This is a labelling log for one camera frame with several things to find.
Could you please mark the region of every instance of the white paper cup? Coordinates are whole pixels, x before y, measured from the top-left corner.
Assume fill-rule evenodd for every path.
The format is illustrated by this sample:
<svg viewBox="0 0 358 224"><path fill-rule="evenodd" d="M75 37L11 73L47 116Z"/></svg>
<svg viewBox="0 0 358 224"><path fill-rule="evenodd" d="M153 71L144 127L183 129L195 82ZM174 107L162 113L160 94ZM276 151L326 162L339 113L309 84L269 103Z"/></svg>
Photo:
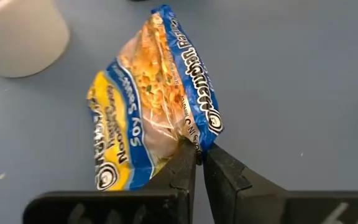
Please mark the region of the white paper cup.
<svg viewBox="0 0 358 224"><path fill-rule="evenodd" d="M64 52L69 37L53 0L0 0L0 76L40 72Z"/></svg>

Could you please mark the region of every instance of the instant noodle package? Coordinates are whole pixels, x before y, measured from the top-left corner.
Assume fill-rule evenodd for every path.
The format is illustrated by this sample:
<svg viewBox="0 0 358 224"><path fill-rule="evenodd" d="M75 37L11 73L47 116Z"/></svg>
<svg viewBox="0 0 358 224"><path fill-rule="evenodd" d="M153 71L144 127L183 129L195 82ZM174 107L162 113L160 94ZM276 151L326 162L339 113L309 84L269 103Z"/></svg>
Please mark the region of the instant noodle package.
<svg viewBox="0 0 358 224"><path fill-rule="evenodd" d="M98 190L138 189L183 138L202 156L223 130L207 69L167 5L96 75L87 100Z"/></svg>

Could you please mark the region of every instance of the gray-blue tabletop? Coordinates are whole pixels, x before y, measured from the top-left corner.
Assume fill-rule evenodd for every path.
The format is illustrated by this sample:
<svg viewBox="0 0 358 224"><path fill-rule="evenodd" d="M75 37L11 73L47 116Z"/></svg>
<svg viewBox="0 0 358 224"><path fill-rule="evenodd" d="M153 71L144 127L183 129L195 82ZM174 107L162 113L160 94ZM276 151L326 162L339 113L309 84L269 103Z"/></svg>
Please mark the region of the gray-blue tabletop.
<svg viewBox="0 0 358 224"><path fill-rule="evenodd" d="M86 92L161 3L208 67L221 147L286 189L358 190L358 1L59 0L61 59L0 77L0 223L20 223L43 192L95 189ZM212 223L197 175L194 223Z"/></svg>

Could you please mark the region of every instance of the blue and yellow packaging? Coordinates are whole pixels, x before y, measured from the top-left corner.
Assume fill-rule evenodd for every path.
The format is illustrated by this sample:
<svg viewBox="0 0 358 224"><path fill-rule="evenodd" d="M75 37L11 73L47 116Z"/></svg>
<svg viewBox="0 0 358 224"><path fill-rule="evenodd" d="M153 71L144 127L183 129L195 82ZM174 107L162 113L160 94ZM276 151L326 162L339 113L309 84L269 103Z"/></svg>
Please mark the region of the blue and yellow packaging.
<svg viewBox="0 0 358 224"><path fill-rule="evenodd" d="M96 75L87 99L98 190L138 189L181 138L202 155L223 130L207 69L167 5Z"/></svg>

